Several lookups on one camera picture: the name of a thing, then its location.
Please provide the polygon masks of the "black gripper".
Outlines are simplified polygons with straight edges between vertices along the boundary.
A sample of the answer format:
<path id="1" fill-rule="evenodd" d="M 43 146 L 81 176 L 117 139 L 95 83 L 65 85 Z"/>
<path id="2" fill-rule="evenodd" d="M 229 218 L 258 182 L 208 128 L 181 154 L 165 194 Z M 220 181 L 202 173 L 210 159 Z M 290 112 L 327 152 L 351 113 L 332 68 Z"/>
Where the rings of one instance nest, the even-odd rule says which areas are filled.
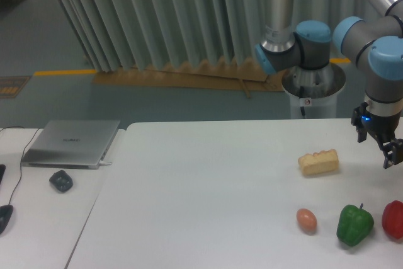
<path id="1" fill-rule="evenodd" d="M 380 116 L 369 111 L 368 102 L 363 102 L 353 110 L 351 124 L 357 133 L 357 142 L 366 141 L 370 134 L 385 157 L 383 168 L 387 169 L 402 162 L 402 139 L 395 137 L 395 130 L 399 124 L 401 112 L 394 115 Z"/>

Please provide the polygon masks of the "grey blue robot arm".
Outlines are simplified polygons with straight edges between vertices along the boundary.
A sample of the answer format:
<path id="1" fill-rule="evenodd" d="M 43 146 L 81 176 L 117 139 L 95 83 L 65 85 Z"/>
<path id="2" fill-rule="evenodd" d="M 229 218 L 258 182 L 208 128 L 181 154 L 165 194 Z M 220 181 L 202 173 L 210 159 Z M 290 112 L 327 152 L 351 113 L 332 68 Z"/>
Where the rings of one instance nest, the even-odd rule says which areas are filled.
<path id="1" fill-rule="evenodd" d="M 374 22 L 352 16 L 334 30 L 320 21 L 291 27 L 293 0 L 266 0 L 266 31 L 255 46 L 262 70 L 294 69 L 283 87 L 301 100 L 336 94 L 344 85 L 331 67 L 334 45 L 366 78 L 365 99 L 353 110 L 358 141 L 372 137 L 384 155 L 384 167 L 402 162 L 402 140 L 395 136 L 402 113 L 402 0 L 369 0 L 382 14 Z"/>

